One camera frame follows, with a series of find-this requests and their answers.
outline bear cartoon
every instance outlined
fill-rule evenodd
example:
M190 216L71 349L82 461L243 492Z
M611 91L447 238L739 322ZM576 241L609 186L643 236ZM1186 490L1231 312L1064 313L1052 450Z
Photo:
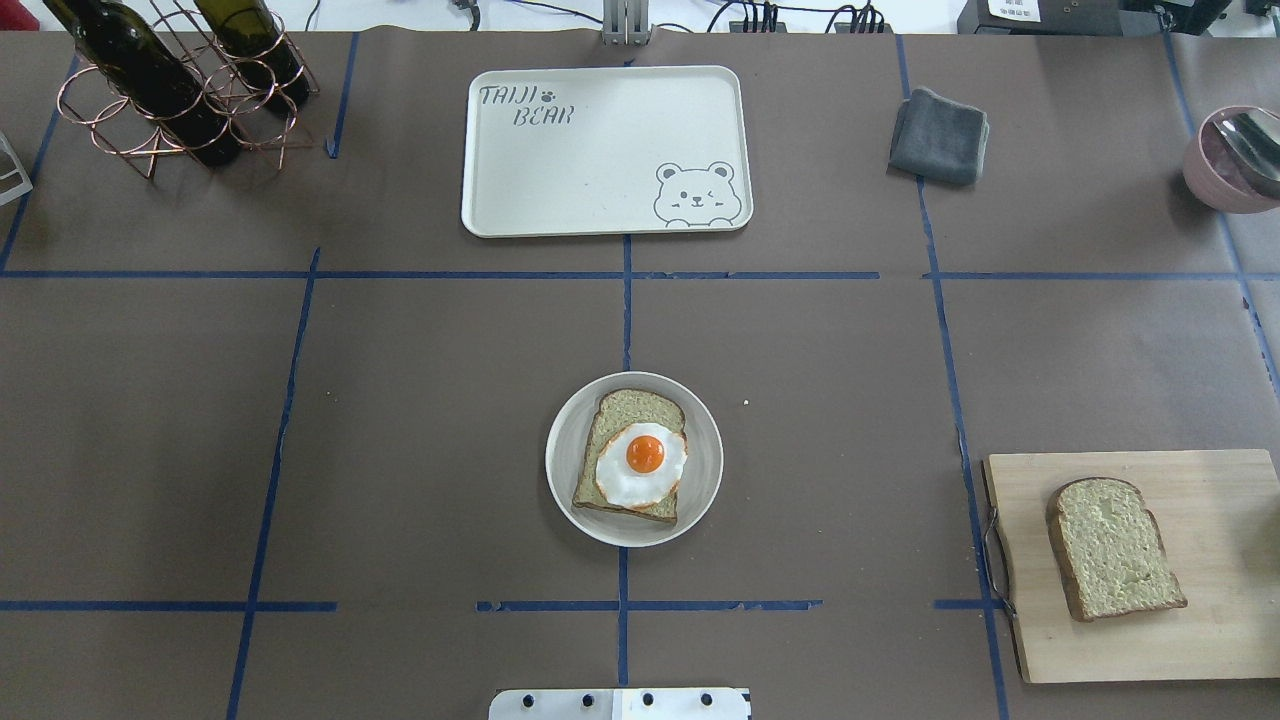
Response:
M653 211L668 228L728 227L742 211L742 201L730 181L728 163L712 163L701 170L685 170L675 163L658 168L658 199Z

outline pink bowl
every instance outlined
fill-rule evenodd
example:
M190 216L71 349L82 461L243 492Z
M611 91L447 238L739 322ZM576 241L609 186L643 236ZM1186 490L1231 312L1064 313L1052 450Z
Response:
M1216 110L1196 128L1196 137L1187 143L1183 154L1183 178L1187 187L1201 202L1224 213L1265 213L1280 208L1280 200L1258 195L1240 174L1231 150L1213 127L1219 120L1244 110L1251 105L1231 105Z

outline metal spoon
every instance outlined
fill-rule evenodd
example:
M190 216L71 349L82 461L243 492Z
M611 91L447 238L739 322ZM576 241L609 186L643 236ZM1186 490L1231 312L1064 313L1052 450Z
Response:
M1213 127L1235 152L1240 172L1260 195L1280 199L1280 118L1265 110L1245 110Z

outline slice of bread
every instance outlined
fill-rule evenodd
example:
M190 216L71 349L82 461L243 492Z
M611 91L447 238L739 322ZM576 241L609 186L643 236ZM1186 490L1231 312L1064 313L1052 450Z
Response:
M668 430L685 433L685 413L666 397L645 389L616 389L600 398L600 410L591 420L591 432L586 438L586 455L582 459L582 473L577 478L573 492L575 507L626 512L637 518L648 518L660 523L676 521L677 484L666 497L644 510L632 510L611 503L595 486L595 461L609 438L632 423L658 423Z
M1050 498L1047 519L1073 619L1187 607L1156 516L1133 484L1115 478L1068 483Z

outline fried egg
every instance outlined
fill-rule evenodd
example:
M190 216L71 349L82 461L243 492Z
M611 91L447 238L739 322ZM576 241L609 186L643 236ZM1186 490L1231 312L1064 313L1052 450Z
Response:
M687 457L685 436L658 423L632 423L604 443L595 487L612 505L644 510L680 486Z

